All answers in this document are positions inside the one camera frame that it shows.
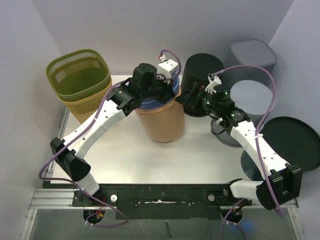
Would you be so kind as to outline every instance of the round black container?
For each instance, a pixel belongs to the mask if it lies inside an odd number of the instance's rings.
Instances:
[[[298,165],[303,172],[320,166],[320,136],[303,121],[288,116],[276,117],[265,124],[262,133],[280,157],[291,165]],[[245,151],[241,155],[241,166],[250,179],[261,180],[258,167]]]
[[[224,69],[223,63],[219,58],[211,54],[198,53],[192,55],[185,63],[181,82],[181,93],[184,94],[188,91],[194,82],[200,83],[206,87],[209,84],[208,75],[216,73],[222,69]],[[204,117],[207,115],[201,109],[194,110],[184,108],[184,112],[193,117]]]

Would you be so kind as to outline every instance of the cable connector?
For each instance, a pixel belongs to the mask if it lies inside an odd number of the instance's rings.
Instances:
[[[214,87],[216,85],[222,84],[220,78],[218,76],[213,75],[213,74],[209,74],[208,80],[210,83],[208,86],[206,86],[205,91],[209,94],[216,93]]]
[[[162,56],[159,56],[159,59],[160,59],[160,62],[165,62],[165,61],[167,61],[167,58],[166,58],[166,55],[162,55]]]

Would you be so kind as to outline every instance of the gray container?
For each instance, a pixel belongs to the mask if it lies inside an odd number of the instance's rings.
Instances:
[[[251,39],[232,43],[223,66],[226,69],[237,65],[253,65],[262,67],[271,73],[277,61],[276,54],[268,44],[258,39]],[[249,67],[226,71],[222,82],[232,87],[244,79],[260,82],[272,90],[272,83],[266,73]]]
[[[230,96],[235,105],[242,109],[250,117],[254,126],[257,127],[270,106],[273,93],[260,82],[242,80],[231,88]],[[216,121],[211,121],[211,131],[213,133],[218,134],[222,130],[223,128]],[[226,132],[216,135],[216,137],[228,146],[241,147],[240,143]]]

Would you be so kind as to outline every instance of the gray wall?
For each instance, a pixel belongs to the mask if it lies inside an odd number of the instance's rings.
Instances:
[[[159,51],[182,59],[224,59],[232,41],[270,42],[294,0],[33,0],[63,54],[97,50],[112,74],[156,64]]]
[[[63,106],[47,64],[61,55],[31,0],[0,3],[0,239],[17,240]]]
[[[319,0],[295,0],[270,46],[278,56],[272,74],[278,94],[273,116],[291,116],[320,133],[320,30]],[[299,215],[307,240],[320,239],[318,211],[320,169],[303,174],[298,199]]]

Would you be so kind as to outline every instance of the yellow basket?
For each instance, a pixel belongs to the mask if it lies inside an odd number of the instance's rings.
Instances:
[[[98,109],[104,94],[111,86],[112,79],[110,79],[109,85],[102,91],[78,101],[63,101],[61,98],[58,98],[82,124]]]

